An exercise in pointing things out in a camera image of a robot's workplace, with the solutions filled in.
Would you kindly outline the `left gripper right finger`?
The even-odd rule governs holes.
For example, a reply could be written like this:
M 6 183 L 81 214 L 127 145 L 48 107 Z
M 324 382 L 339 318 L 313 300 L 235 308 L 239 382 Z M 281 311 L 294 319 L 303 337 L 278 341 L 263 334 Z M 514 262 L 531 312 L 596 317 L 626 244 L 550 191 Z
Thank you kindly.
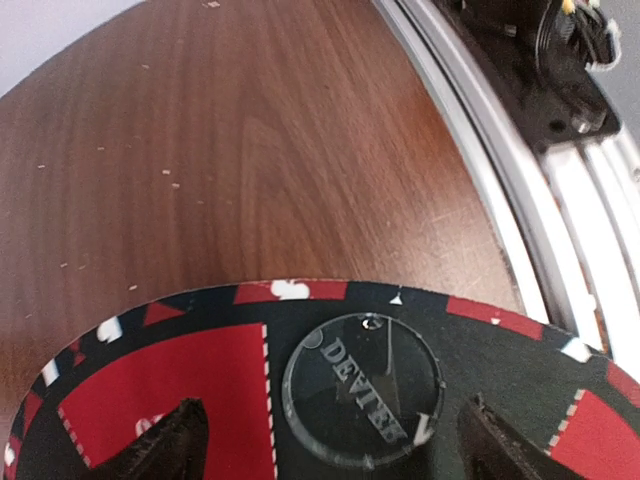
M 461 407 L 457 435 L 467 479 L 582 479 L 530 442 L 480 394 Z

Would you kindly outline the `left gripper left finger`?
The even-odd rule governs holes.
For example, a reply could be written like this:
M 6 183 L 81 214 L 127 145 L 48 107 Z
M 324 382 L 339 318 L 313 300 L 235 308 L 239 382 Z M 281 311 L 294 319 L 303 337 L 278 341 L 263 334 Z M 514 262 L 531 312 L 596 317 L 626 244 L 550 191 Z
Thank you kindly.
M 209 424 L 204 404 L 185 398 L 125 449 L 89 471 L 91 479 L 202 479 Z

